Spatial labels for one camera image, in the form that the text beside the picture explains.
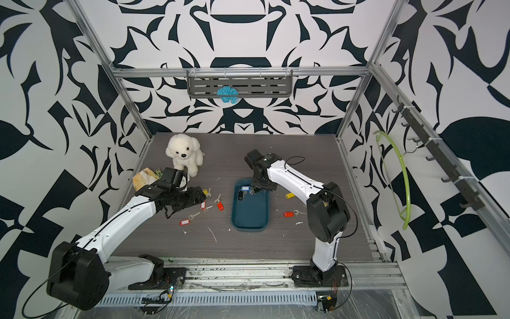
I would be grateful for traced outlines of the teal plastic storage box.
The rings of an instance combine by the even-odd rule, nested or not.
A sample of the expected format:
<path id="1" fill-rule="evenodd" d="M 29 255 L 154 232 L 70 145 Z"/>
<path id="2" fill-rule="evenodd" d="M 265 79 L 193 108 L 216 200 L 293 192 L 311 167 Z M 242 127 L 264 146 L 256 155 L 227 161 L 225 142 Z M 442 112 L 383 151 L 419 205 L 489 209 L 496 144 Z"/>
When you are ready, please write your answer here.
<path id="1" fill-rule="evenodd" d="M 261 232 L 269 223 L 270 194 L 268 191 L 259 191 L 251 194 L 243 191 L 244 199 L 238 200 L 238 193 L 242 186 L 251 186 L 252 180 L 240 179 L 235 184 L 232 205 L 231 222 L 235 229 L 244 232 Z"/>

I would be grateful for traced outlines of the red white tag key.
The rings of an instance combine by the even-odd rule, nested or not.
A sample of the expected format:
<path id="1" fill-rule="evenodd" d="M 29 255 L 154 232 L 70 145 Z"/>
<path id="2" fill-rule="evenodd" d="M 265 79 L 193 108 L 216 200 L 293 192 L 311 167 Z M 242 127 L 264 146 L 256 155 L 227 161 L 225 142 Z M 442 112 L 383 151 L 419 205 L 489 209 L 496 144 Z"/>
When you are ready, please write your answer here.
<path id="1" fill-rule="evenodd" d="M 208 211 L 208 210 L 210 210 L 212 208 L 213 208 L 213 206 L 212 205 L 207 205 L 206 202 L 203 202 L 201 204 L 201 211 Z"/>

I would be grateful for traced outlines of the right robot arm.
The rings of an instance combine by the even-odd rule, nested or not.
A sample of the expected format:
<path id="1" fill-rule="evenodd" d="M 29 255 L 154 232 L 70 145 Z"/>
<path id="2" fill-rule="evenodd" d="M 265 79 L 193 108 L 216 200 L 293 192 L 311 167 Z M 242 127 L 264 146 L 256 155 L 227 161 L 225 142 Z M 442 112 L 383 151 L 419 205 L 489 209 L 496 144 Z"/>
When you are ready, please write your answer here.
<path id="1" fill-rule="evenodd" d="M 316 238 L 309 272 L 316 282 L 328 280 L 336 270 L 339 241 L 351 219 L 338 185 L 309 178 L 274 153 L 264 156 L 252 150 L 244 160 L 253 171 L 256 189 L 274 191 L 282 186 L 306 204 L 308 226 Z"/>

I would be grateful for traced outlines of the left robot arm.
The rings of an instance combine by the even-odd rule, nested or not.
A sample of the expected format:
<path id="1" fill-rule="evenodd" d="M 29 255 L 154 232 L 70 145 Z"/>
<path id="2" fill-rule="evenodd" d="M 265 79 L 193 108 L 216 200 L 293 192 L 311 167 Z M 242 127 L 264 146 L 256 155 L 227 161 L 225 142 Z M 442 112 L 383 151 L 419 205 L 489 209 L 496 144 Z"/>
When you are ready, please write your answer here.
<path id="1" fill-rule="evenodd" d="M 46 292 L 80 310 L 94 308 L 105 295 L 123 287 L 163 284 L 163 261 L 151 255 L 111 262 L 113 252 L 139 226 L 160 211 L 166 218 L 202 204 L 207 196 L 187 184 L 184 171 L 166 168 L 162 179 L 144 185 L 104 224 L 74 243 L 55 248 L 50 261 Z"/>

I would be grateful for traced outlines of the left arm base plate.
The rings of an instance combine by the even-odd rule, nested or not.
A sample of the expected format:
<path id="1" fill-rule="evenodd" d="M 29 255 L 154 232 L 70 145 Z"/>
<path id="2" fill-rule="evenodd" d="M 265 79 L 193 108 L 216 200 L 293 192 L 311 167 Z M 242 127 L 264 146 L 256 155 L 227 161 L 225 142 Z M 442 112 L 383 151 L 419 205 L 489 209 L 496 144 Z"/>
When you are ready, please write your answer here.
<path id="1" fill-rule="evenodd" d="M 155 267 L 150 278 L 142 283 L 128 286 L 130 291 L 166 290 L 170 287 L 181 288 L 185 283 L 187 268 Z"/>

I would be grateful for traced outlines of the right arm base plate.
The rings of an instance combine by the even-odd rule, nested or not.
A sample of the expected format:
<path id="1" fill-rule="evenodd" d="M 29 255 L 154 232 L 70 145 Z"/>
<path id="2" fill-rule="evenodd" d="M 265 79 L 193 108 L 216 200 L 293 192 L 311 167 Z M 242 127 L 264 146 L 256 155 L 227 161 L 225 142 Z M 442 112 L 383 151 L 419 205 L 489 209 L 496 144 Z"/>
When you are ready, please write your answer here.
<path id="1" fill-rule="evenodd" d="M 349 286 L 349 275 L 341 265 L 336 265 L 326 272 L 320 271 L 316 266 L 294 266 L 291 279 L 299 288 Z"/>

